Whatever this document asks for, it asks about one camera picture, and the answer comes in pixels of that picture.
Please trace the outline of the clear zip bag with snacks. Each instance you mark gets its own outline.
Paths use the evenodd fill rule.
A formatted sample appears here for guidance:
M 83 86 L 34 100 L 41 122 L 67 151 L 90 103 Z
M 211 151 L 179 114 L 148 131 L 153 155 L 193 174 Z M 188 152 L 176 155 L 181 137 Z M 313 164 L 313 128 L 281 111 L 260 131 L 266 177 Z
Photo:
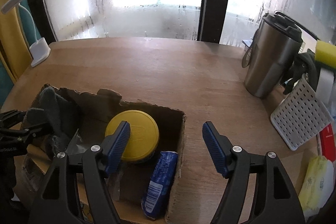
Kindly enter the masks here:
M 77 130 L 69 142 L 69 145 L 66 149 L 66 154 L 68 156 L 77 155 L 77 154 L 84 153 L 87 149 L 88 149 L 88 144 L 84 143 L 82 137 L 79 134 L 79 130 Z

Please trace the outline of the white perforated basket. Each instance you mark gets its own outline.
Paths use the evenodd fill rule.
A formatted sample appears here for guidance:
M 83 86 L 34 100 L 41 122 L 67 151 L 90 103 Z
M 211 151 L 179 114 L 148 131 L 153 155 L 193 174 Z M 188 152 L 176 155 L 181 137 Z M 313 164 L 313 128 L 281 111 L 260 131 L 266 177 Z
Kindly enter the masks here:
M 326 106 L 315 97 L 315 91 L 306 79 L 307 74 L 303 74 L 270 115 L 272 125 L 292 151 L 333 122 Z

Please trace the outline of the brown cardboard box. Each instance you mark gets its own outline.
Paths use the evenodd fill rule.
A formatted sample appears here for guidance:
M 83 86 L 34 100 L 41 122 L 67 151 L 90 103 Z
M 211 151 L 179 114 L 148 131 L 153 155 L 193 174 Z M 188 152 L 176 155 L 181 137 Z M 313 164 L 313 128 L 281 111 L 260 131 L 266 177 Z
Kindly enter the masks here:
M 52 160 L 33 201 L 29 223 L 150 223 L 162 219 L 182 152 L 185 114 L 146 102 L 125 102 L 44 85 L 23 120 L 46 122 L 43 148 Z

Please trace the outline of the blue snack packet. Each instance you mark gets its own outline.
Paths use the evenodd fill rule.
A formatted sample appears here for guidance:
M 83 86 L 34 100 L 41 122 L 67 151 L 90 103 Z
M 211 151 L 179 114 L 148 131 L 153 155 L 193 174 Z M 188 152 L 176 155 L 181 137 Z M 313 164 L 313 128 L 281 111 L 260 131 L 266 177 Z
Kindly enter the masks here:
M 156 220 L 165 214 L 177 161 L 176 152 L 161 152 L 141 204 L 145 216 L 149 219 Z

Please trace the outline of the white block in basket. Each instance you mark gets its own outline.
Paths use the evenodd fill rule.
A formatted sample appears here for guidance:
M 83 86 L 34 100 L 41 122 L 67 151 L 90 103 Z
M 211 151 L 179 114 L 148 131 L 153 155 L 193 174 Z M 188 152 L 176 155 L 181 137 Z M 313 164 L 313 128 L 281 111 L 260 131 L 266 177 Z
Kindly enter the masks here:
M 329 69 L 322 67 L 319 74 L 319 80 L 315 97 L 327 105 L 330 101 L 333 85 L 334 85 L 334 73 Z

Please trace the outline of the yellow sponge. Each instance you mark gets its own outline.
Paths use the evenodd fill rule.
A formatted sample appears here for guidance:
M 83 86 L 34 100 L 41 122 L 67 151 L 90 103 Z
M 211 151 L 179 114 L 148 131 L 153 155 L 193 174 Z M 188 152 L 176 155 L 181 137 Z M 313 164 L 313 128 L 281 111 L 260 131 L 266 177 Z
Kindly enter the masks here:
M 336 46 L 318 40 L 315 47 L 315 61 L 333 69 L 336 68 Z

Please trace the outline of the red can with yellow lid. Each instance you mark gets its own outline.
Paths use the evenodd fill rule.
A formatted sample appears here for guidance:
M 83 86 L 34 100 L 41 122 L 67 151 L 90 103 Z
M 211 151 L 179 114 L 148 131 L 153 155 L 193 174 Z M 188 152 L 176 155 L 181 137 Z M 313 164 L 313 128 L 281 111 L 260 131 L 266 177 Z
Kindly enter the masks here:
M 159 142 L 155 120 L 139 110 L 127 110 L 114 116 L 108 123 L 105 136 L 114 134 L 121 121 L 130 124 L 130 138 L 122 154 L 123 161 L 139 161 L 153 154 Z

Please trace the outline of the red flat box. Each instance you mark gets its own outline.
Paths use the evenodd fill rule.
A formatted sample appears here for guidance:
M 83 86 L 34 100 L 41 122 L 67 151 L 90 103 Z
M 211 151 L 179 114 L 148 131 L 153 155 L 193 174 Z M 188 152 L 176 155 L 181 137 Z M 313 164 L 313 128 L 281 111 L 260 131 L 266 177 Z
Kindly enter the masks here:
M 332 125 L 327 125 L 319 133 L 319 137 L 321 141 L 322 155 L 326 157 L 327 160 L 335 162 L 335 140 Z

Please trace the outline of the yellow tissue pack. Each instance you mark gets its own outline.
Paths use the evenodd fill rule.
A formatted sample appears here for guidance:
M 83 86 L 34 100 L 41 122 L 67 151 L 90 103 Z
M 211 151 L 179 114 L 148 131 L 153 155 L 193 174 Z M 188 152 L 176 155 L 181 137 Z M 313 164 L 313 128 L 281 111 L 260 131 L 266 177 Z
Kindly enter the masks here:
M 305 179 L 298 195 L 303 215 L 307 221 L 317 215 L 334 190 L 333 163 L 324 156 L 309 162 Z

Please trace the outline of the stainless steel tumbler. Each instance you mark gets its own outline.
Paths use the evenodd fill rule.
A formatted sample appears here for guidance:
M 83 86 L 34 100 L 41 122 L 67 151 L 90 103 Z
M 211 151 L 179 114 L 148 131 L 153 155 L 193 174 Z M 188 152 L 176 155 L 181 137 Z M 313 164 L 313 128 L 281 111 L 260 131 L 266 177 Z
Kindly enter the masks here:
M 280 11 L 266 13 L 241 61 L 248 68 L 247 91 L 266 97 L 291 67 L 302 43 L 302 31 L 294 19 Z

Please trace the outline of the grey-blue knitted gloves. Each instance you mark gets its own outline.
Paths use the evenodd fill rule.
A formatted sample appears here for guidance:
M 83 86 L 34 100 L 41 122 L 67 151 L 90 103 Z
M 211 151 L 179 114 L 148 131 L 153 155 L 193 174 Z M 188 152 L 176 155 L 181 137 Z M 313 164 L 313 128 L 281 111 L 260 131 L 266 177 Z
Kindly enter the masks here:
M 83 122 L 83 110 L 72 99 L 57 94 L 52 86 L 45 86 L 27 110 L 25 122 L 48 125 L 45 152 L 52 160 L 67 149 Z

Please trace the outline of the dark green cloth in basket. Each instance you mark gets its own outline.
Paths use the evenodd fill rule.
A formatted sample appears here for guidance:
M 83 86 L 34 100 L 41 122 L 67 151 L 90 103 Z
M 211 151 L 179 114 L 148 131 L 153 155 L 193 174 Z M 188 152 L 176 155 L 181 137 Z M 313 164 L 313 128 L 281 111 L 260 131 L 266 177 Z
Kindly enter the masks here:
M 303 75 L 308 76 L 307 83 L 316 91 L 318 85 L 318 70 L 315 65 L 315 54 L 311 50 L 304 53 L 298 53 L 294 57 L 291 67 L 284 71 L 280 84 L 284 87 L 283 94 L 288 95 L 294 87 L 294 84 L 301 79 Z

